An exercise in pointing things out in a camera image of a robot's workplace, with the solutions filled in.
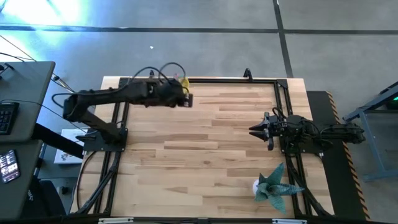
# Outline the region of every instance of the yellow object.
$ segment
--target yellow object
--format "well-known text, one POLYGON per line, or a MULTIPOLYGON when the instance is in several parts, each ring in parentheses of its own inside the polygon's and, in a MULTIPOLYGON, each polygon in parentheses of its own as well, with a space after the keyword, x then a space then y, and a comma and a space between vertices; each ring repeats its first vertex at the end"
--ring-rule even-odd
MULTIPOLYGON (((181 83, 181 86, 183 86, 183 87, 189 89, 189 81, 188 81, 187 78, 180 78, 179 81, 180 81, 180 83, 181 83)), ((185 88, 183 89, 183 92, 184 92, 184 93, 188 93, 188 90, 185 89, 185 88)))

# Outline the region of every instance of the cable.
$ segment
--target cable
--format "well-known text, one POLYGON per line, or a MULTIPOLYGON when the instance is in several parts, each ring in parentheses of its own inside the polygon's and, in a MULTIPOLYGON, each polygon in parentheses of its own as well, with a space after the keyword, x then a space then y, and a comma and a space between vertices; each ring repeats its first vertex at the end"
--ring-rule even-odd
POLYGON ((287 117, 284 115, 284 112, 281 111, 281 110, 280 110, 279 108, 277 108, 277 107, 273 107, 273 108, 272 108, 272 112, 274 112, 274 115, 278 118, 279 121, 282 121, 282 119, 279 117, 279 115, 281 115, 282 118, 285 118, 285 119, 287 118, 287 117))
POLYGON ((160 71, 162 71, 165 67, 167 67, 167 66, 169 66, 169 65, 176 65, 176 66, 180 67, 181 70, 182 70, 182 72, 183 72, 183 74, 184 74, 184 78, 187 76, 187 74, 185 73, 185 69, 184 69, 179 63, 176 63, 176 62, 169 62, 169 63, 166 63, 165 65, 163 65, 163 66, 160 68, 160 71))
POLYGON ((129 84, 130 82, 132 82, 132 81, 137 77, 138 74, 140 74, 142 71, 147 70, 147 69, 153 69, 153 70, 155 70, 156 72, 159 73, 159 75, 162 75, 162 76, 168 81, 169 84, 171 84, 171 83, 170 83, 170 80, 169 80, 159 69, 157 69, 157 68, 155 68, 155 67, 151 67, 151 66, 140 69, 137 73, 135 73, 135 74, 132 76, 132 78, 129 78, 129 81, 127 82, 127 84, 129 84))
MULTIPOLYGON (((2 54, 2 55, 6 55, 6 56, 9 56, 9 57, 13 57, 13 58, 16 58, 16 59, 18 59, 18 60, 20 60, 21 62, 25 62, 23 59, 25 59, 25 60, 32 60, 32 61, 35 61, 35 62, 37 62, 35 59, 33 59, 31 56, 29 56, 27 53, 25 53, 26 55, 28 55, 28 57, 30 57, 30 58, 25 58, 25 57, 19 57, 19 56, 13 56, 13 55, 10 55, 10 54, 6 54, 6 53, 2 53, 2 52, 0 52, 0 54, 2 54)), ((51 81, 53 81, 55 84, 57 84, 58 86, 60 86, 60 87, 62 87, 62 88, 64 88, 64 89, 66 89, 66 90, 68 90, 68 91, 70 91, 70 92, 72 92, 72 93, 74 93, 75 91, 72 89, 72 88, 70 88, 70 86, 66 83, 66 82, 64 82, 58 75, 56 75, 55 73, 53 73, 53 75, 55 76, 55 78, 54 79, 52 79, 51 78, 51 81)))
POLYGON ((76 183, 76 204, 77 204, 77 209, 80 209, 80 196, 79 196, 79 188, 80 188, 80 181, 81 181, 81 176, 83 175, 83 171, 88 163, 88 161, 94 156, 94 154, 96 153, 96 151, 92 152, 87 159, 84 161, 83 165, 81 166, 81 170, 79 173, 79 178, 77 179, 77 183, 76 183))
MULTIPOLYGON (((40 104, 40 103, 38 103, 38 102, 33 102, 33 101, 27 101, 27 100, 13 100, 13 99, 6 99, 6 100, 0 100, 0 103, 2 103, 3 101, 16 101, 16 102, 26 102, 26 103, 34 103, 34 104, 37 104, 37 105, 39 105, 39 106, 42 106, 42 107, 44 107, 45 109, 47 109, 47 110, 49 110, 49 111, 51 111, 53 114, 55 114, 55 115, 57 115, 58 117, 60 117, 60 118, 62 118, 62 119, 64 119, 61 115, 59 115, 59 114, 57 114, 56 112, 54 112, 53 110, 51 110, 50 108, 48 108, 48 107, 46 107, 46 106, 44 106, 43 104, 40 104)), ((70 121, 68 121, 71 125, 73 125, 74 127, 76 127, 77 129, 80 129, 80 130, 82 130, 81 128, 79 128, 77 125, 75 125, 75 124, 73 124, 72 122, 70 122, 70 121)))
POLYGON ((180 222, 176 222, 176 223, 167 223, 167 222, 156 222, 158 224, 183 224, 183 223, 197 223, 197 220, 182 220, 180 222))
POLYGON ((186 89, 187 93, 189 93, 189 89, 187 87, 183 86, 182 88, 186 89))
POLYGON ((322 136, 322 133, 329 129, 357 129, 363 131, 363 129, 360 127, 327 127, 321 130, 320 135, 322 136))
POLYGON ((6 54, 6 53, 2 53, 2 52, 0 52, 0 54, 5 55, 5 56, 9 56, 9 57, 16 58, 16 59, 20 60, 21 62, 25 62, 24 60, 22 60, 21 58, 16 57, 16 56, 12 56, 12 55, 9 55, 9 54, 6 54))
POLYGON ((56 93, 56 94, 53 94, 53 95, 51 96, 51 100, 52 100, 57 106, 63 108, 63 106, 62 106, 61 104, 59 104, 58 102, 55 101, 55 97, 56 97, 56 96, 60 96, 60 95, 72 95, 72 93, 56 93))
POLYGON ((299 124, 291 123, 291 122, 286 122, 286 121, 279 121, 277 124, 291 124, 291 125, 296 125, 298 126, 299 124))
POLYGON ((307 123, 312 124, 312 126, 318 131, 319 136, 322 138, 322 135, 321 135, 321 132, 319 131, 319 128, 312 121, 302 120, 301 122, 307 122, 307 123))

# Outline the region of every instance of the black table leg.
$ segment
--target black table leg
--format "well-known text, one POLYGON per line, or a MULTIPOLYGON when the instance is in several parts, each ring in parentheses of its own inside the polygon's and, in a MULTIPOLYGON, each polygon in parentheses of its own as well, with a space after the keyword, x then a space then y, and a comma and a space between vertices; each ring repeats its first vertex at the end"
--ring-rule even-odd
POLYGON ((44 143, 54 148, 60 149, 69 155, 83 158, 83 146, 43 127, 40 124, 35 125, 32 139, 42 140, 44 143))

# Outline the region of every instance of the wooden tabletop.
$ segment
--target wooden tabletop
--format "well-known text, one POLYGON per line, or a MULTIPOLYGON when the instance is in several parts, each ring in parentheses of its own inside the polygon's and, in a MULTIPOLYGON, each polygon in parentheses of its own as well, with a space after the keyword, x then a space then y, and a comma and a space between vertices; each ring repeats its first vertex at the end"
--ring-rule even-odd
MULTIPOLYGON (((119 78, 104 77, 102 89, 117 88, 119 78)), ((288 79, 288 84, 293 113, 311 119, 303 79, 288 79)), ((266 142, 248 134, 248 127, 258 124, 264 112, 276 106, 274 87, 191 83, 190 92, 194 95, 192 108, 130 106, 129 137, 119 166, 112 216, 294 217, 290 196, 284 197, 284 215, 267 201, 255 202, 252 192, 260 172, 267 176, 285 162, 277 141, 274 150, 268 151, 266 142)), ((110 122, 113 106, 97 106, 95 113, 110 122)), ((80 204, 98 185, 103 156, 97 153, 81 177, 80 204)), ((321 160, 310 154, 302 157, 309 189, 333 213, 321 160)), ((286 169, 282 182, 289 183, 286 169)), ((299 200, 304 211, 300 194, 299 200)), ((71 211, 75 210, 76 199, 71 211)))

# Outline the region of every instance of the phone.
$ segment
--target phone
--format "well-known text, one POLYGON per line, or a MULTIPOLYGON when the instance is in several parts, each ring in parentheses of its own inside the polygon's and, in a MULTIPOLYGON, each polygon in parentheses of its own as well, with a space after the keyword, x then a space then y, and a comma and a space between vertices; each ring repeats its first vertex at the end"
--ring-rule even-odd
POLYGON ((0 155, 1 179, 3 183, 8 183, 19 177, 17 157, 14 150, 0 155))

